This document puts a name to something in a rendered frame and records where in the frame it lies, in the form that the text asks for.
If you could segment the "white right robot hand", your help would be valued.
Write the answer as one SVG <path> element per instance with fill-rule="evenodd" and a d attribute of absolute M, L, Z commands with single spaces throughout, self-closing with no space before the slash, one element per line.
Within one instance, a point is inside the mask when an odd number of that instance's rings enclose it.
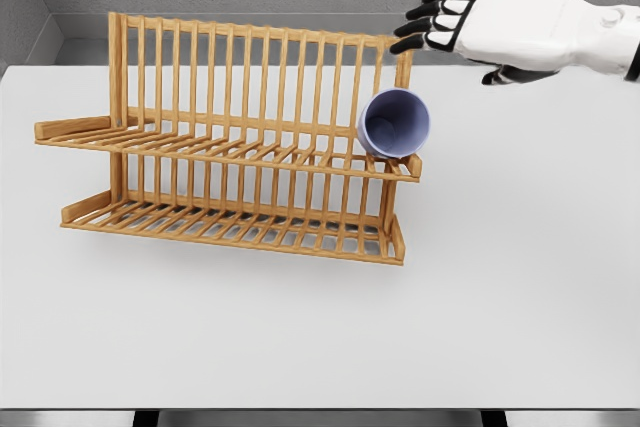
<path fill-rule="evenodd" d="M 534 82 L 574 60 L 590 8 L 584 0 L 422 0 L 394 31 L 390 52 L 442 51 L 494 65 L 484 85 Z"/>

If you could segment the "lavender cup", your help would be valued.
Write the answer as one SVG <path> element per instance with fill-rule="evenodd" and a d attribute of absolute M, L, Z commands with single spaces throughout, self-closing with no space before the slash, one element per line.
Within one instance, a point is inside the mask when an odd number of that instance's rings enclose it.
<path fill-rule="evenodd" d="M 366 152 L 381 158 L 402 158 L 416 153 L 430 130 L 426 104 L 404 88 L 377 93 L 364 107 L 357 136 Z"/>

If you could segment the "wooden two-tier dish rack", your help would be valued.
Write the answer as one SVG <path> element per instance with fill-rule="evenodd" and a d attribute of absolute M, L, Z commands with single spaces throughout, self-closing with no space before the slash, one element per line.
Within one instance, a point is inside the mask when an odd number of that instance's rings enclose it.
<path fill-rule="evenodd" d="M 66 228 L 399 265 L 397 186 L 416 154 L 357 138 L 365 104 L 407 87 L 386 35 L 112 13 L 109 112 L 39 122 L 40 145 L 104 151 L 110 185 Z"/>

